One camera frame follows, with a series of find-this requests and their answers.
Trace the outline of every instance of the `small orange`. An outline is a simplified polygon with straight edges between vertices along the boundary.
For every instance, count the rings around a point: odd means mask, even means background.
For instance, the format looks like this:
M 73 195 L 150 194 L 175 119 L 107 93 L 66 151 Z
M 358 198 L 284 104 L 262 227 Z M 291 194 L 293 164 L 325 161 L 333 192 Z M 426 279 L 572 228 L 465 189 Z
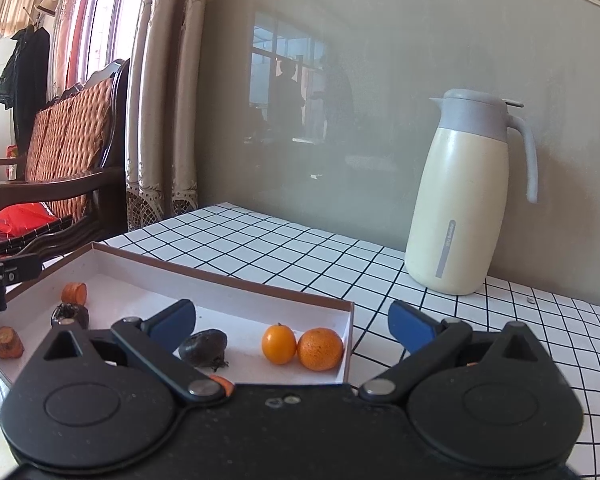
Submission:
M 296 336 L 288 326 L 278 323 L 262 336 L 262 353 L 275 365 L 285 365 L 296 355 Z
M 298 358 L 305 368 L 314 372 L 338 366 L 344 354 L 342 339 L 330 328 L 307 330 L 298 341 Z
M 234 392 L 234 384 L 229 380 L 219 375 L 209 375 L 209 379 L 213 379 L 216 383 L 220 383 L 224 388 L 224 394 L 228 397 Z

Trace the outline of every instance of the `dried fruit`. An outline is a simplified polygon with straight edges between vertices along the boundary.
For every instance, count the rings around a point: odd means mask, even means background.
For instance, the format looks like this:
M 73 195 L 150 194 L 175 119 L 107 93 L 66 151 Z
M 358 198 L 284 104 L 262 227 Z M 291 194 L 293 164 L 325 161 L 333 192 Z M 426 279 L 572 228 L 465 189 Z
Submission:
M 296 355 L 296 336 L 288 326 L 278 323 L 262 336 L 262 353 L 275 365 L 285 365 Z
M 199 368 L 218 368 L 227 366 L 224 360 L 226 334 L 222 330 L 210 328 L 187 337 L 178 347 L 178 354 L 183 361 Z
M 61 303 L 51 314 L 51 326 L 77 322 L 83 329 L 89 326 L 89 311 L 75 303 Z
M 0 359 L 22 357 L 24 346 L 18 333 L 10 326 L 0 327 Z
M 67 283 L 62 289 L 60 301 L 84 306 L 87 303 L 87 286 L 84 283 Z
M 298 358 L 305 368 L 314 372 L 338 366 L 344 354 L 342 339 L 330 328 L 307 330 L 298 341 Z

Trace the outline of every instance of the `pitcher handle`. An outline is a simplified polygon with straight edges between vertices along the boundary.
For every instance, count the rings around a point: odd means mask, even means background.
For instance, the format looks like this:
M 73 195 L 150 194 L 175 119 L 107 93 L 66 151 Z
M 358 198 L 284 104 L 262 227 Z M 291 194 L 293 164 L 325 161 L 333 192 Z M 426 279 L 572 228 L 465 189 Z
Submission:
M 507 126 L 522 134 L 526 155 L 526 199 L 532 204 L 538 203 L 538 156 L 534 135 L 525 121 L 516 116 L 508 117 Z

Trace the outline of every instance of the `wooden chair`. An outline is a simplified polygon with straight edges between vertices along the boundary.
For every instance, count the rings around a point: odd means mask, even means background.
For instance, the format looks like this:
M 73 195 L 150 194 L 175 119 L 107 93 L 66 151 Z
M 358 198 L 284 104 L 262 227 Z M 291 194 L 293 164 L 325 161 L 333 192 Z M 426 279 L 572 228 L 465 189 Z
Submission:
M 0 166 L 24 177 L 0 182 L 0 211 L 42 202 L 58 220 L 0 242 L 0 256 L 43 260 L 126 232 L 125 112 L 129 62 L 116 60 L 36 114 L 29 151 Z

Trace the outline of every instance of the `black jacket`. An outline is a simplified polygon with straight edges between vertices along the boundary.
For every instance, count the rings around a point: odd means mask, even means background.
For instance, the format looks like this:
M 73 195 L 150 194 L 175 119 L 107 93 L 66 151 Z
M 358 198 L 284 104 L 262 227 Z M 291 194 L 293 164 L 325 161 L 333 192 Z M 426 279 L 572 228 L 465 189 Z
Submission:
M 13 108 L 18 153 L 29 149 L 36 113 L 46 104 L 46 72 L 49 64 L 49 33 L 32 25 L 16 32 L 7 65 L 0 76 L 0 103 Z

